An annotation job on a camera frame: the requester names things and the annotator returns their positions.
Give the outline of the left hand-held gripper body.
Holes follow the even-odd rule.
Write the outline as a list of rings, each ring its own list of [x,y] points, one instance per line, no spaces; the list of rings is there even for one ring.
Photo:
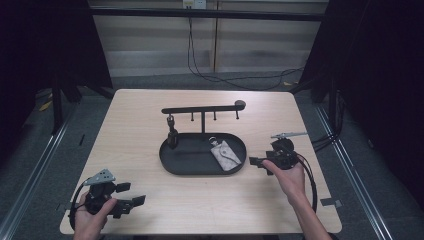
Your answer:
[[[116,193],[115,180],[116,178],[108,169],[103,169],[83,183],[84,186],[89,186],[88,196],[85,200],[85,206],[89,213],[97,214],[104,203],[112,198],[112,194]],[[123,214],[129,214],[132,208],[132,200],[117,200],[109,215],[119,219]]]

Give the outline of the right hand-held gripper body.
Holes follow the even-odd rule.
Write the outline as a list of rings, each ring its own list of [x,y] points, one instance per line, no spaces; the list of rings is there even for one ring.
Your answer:
[[[273,162],[282,170],[289,170],[298,163],[305,166],[305,164],[301,161],[299,154],[294,150],[293,142],[290,140],[290,137],[300,135],[305,135],[305,132],[289,132],[272,135],[272,151],[266,152],[266,159]]]

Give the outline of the grey patterned key pouch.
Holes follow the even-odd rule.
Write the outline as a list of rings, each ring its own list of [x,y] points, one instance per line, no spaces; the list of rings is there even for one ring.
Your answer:
[[[216,137],[210,137],[209,143],[212,145],[210,151],[223,171],[230,171],[241,165],[241,160],[225,140],[219,142]]]

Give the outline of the black key rack with tray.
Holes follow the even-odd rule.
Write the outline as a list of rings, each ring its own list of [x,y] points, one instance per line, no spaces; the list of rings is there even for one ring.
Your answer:
[[[211,115],[216,120],[219,112],[234,112],[235,118],[239,119],[239,112],[243,111],[246,103],[243,100],[236,100],[232,105],[221,106],[192,106],[164,108],[161,110],[167,117],[176,114],[189,114],[191,120],[195,115],[200,116],[199,132],[178,132],[178,146],[171,149],[167,144],[167,138],[159,149],[159,158],[162,166],[169,173],[180,176],[225,176],[239,171],[247,158],[245,143],[236,135],[228,132],[207,132],[206,117]],[[238,158],[241,165],[230,171],[223,171],[210,149],[210,137],[216,137],[219,142],[225,140]]]

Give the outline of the black car key fob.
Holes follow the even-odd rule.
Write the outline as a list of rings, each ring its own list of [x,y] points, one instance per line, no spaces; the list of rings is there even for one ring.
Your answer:
[[[169,127],[167,144],[171,149],[175,149],[178,146],[178,131],[175,129],[175,120],[172,115],[167,117],[167,124]]]

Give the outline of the person's right hand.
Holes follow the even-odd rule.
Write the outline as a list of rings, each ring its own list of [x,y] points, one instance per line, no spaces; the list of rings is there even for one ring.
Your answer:
[[[299,205],[301,202],[308,202],[305,194],[304,168],[300,163],[289,170],[280,169],[270,160],[264,160],[263,165],[276,176],[282,191],[286,194],[288,202],[292,206]]]

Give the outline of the person's left hand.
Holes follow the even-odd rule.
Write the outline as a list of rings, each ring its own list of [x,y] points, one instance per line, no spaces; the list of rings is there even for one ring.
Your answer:
[[[99,240],[101,230],[107,223],[107,216],[117,203],[115,198],[111,198],[104,203],[103,207],[97,214],[92,215],[84,206],[86,196],[87,192],[81,196],[79,202],[80,207],[75,213],[73,240]]]

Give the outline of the black metal stand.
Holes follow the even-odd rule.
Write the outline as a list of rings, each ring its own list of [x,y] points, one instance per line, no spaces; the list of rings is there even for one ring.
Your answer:
[[[82,98],[77,84],[73,80],[67,77],[61,78],[55,74],[52,78],[53,135],[58,133],[64,123],[63,96],[71,103],[78,103]]]

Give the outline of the black curtain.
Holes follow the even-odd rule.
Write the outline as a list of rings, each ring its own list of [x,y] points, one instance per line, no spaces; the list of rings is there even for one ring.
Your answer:
[[[424,210],[424,0],[328,0],[300,83],[340,92]]]
[[[9,163],[36,93],[100,91],[112,81],[88,0],[0,0],[0,169]]]

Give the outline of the black horizontal bar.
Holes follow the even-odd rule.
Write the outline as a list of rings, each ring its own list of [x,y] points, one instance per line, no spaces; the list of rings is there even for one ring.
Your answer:
[[[321,22],[325,14],[257,12],[232,10],[199,10],[199,9],[145,9],[145,8],[112,8],[92,7],[92,15],[105,16],[143,16],[143,17],[181,17],[181,18],[216,18],[216,19],[247,19],[247,20],[282,20],[282,21],[313,21]]]

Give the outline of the metal floor rail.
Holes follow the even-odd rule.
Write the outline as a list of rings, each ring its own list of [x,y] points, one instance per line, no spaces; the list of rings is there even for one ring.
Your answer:
[[[329,117],[323,107],[316,108],[317,115],[321,121],[321,124],[326,132],[326,135],[331,140],[332,148],[334,149],[341,165],[351,182],[358,200],[364,209],[364,212],[378,238],[378,240],[395,240],[391,234],[388,225],[386,224],[381,212],[372,200],[367,188],[364,185],[358,171],[356,170],[345,146],[342,141],[336,137],[330,127]]]
[[[72,119],[74,113],[75,107],[72,107],[55,133],[50,136],[46,147],[37,161],[37,164],[29,174],[29,177],[26,179],[25,185],[19,192],[17,199],[0,224],[0,240],[12,240],[23,215],[33,198],[34,192],[39,186],[41,178],[43,177],[56,152],[56,149],[60,145],[63,136],[67,131],[69,121]]]

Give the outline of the white wall outlet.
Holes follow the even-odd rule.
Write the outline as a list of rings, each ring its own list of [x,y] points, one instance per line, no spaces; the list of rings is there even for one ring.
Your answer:
[[[182,0],[184,9],[207,9],[207,1],[206,0]]]

